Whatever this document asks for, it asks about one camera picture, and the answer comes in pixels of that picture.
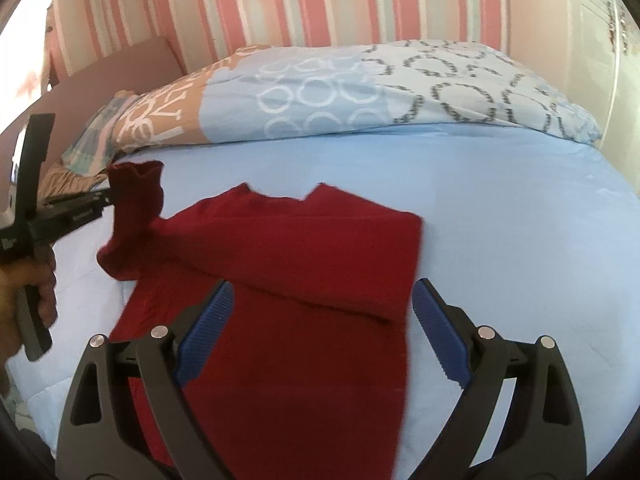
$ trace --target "blue gripper pad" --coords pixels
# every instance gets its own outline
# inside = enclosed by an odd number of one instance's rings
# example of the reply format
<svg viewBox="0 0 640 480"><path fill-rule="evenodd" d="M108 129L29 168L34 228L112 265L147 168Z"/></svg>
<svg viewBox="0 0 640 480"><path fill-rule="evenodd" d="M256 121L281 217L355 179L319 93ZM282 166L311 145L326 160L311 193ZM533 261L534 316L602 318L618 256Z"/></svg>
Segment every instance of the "blue gripper pad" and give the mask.
<svg viewBox="0 0 640 480"><path fill-rule="evenodd" d="M412 302L415 315L445 375L450 381L456 381L461 388L465 388L473 378L469 346L449 317L452 307L446 305L423 280L415 283Z"/></svg>
<svg viewBox="0 0 640 480"><path fill-rule="evenodd" d="M174 379L180 386L200 376L233 308L233 286L224 283L210 298L178 346L178 365L174 371Z"/></svg>

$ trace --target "metal screw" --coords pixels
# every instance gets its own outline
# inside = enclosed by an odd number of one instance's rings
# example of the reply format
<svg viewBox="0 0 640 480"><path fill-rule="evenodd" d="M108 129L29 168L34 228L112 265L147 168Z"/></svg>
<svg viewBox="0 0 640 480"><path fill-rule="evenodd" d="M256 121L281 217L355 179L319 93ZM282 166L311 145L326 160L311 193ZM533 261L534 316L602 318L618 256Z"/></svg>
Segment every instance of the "metal screw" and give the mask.
<svg viewBox="0 0 640 480"><path fill-rule="evenodd" d="M94 348L100 348L104 345L104 336L102 334L94 335L91 339L89 339L89 345Z"/></svg>
<svg viewBox="0 0 640 480"><path fill-rule="evenodd" d="M478 329L478 335L482 339L493 339L495 337L495 330L490 326L481 326Z"/></svg>
<svg viewBox="0 0 640 480"><path fill-rule="evenodd" d="M151 337L154 339L162 339L169 333L169 329L164 325L158 325L151 329Z"/></svg>
<svg viewBox="0 0 640 480"><path fill-rule="evenodd" d="M548 335L543 335L540 338L540 344L549 350L551 350L556 346L556 342L553 340L552 337L549 337Z"/></svg>

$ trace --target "light blue bed sheet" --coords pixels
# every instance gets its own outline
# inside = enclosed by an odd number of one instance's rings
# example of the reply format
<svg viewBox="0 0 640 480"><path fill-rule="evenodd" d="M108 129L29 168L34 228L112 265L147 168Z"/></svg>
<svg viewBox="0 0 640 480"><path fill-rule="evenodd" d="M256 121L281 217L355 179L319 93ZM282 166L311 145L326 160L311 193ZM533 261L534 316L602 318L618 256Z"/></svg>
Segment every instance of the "light blue bed sheet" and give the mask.
<svg viewBox="0 0 640 480"><path fill-rule="evenodd" d="M533 342L549 334L558 342L582 410L589 469L638 408L640 202L594 148L522 128L434 124L163 148L127 160L153 159L165 164L164 216L242 182L266 195L296 198L325 182L423 217L417 278L429 278L448 303L505 338ZM108 215L103 220L110 221ZM95 254L96 241L88 237L96 229L58 243L62 266L78 258L78 247L89 245ZM31 393L37 393L30 409L39 413L36 424L50 440L57 434L52 426L62 412L69 370L86 341L66 351L63 334L88 337L96 330L83 328L80 317L65 316L65 302L81 301L79 291L86 290L81 279L77 286L65 284L53 334L54 355L70 360L66 371L52 375L50 358L47 379L38 386L34 370L46 363L34 367L23 357L12 363L18 386L20 375L32 375ZM122 304L95 307L102 309L103 332L117 318L103 311L119 314ZM408 478L428 451L460 394L446 380L414 314L408 316L411 373L398 480ZM493 451L512 389L513 382L503 388L476 462Z"/></svg>

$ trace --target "pillow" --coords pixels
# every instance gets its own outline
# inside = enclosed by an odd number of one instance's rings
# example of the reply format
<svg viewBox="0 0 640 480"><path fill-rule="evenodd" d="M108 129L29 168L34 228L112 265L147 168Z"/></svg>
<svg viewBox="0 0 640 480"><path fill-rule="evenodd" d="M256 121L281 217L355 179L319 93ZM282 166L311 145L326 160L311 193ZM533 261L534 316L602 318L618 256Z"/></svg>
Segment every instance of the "pillow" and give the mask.
<svg viewBox="0 0 640 480"><path fill-rule="evenodd" d="M479 43L257 45L142 96L119 93L69 147L63 162L86 179L118 153L152 146L453 122L516 124L586 144L601 136L585 110Z"/></svg>
<svg viewBox="0 0 640 480"><path fill-rule="evenodd" d="M44 94L0 134L0 211L7 207L8 175L20 131L29 115L55 113L56 123L40 179L84 131L87 121L114 94L128 89L142 94L183 76L164 38L153 38L89 65Z"/></svg>

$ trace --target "human hand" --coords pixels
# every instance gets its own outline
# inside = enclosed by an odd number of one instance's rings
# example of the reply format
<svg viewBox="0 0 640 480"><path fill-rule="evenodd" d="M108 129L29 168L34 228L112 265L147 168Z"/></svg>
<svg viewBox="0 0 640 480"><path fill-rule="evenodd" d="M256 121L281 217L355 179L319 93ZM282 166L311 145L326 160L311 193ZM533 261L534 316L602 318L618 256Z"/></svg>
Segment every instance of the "human hand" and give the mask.
<svg viewBox="0 0 640 480"><path fill-rule="evenodd" d="M25 285L34 285L40 292L38 312L44 326L49 328L55 322L56 310L56 259L53 250L47 250L44 263L25 258L12 264L0 266L0 367L6 360L17 354L22 346L22 337L15 320L16 292Z"/></svg>

